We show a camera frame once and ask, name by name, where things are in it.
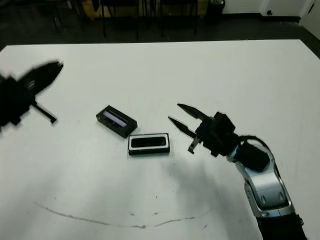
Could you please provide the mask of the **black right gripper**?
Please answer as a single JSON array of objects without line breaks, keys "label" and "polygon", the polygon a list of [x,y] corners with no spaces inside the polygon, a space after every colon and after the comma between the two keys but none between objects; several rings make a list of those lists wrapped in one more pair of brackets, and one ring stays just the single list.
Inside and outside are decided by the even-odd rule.
[{"label": "black right gripper", "polygon": [[183,111],[195,119],[201,120],[201,124],[195,132],[191,131],[182,122],[168,117],[168,119],[185,135],[192,138],[188,151],[194,154],[197,145],[202,143],[204,148],[210,150],[214,157],[229,155],[239,144],[239,136],[234,133],[235,126],[227,116],[209,117],[197,108],[183,103],[178,103]]}]

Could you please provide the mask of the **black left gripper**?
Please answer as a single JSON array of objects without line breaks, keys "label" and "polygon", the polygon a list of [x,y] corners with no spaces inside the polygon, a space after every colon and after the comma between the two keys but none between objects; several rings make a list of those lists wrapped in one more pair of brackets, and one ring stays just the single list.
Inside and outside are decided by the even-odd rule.
[{"label": "black left gripper", "polygon": [[63,67],[62,62],[53,60],[32,67],[18,80],[11,76],[1,76],[0,127],[3,128],[8,124],[19,125],[22,116],[30,110],[31,106],[54,124],[57,118],[40,107],[36,96],[56,80]]}]

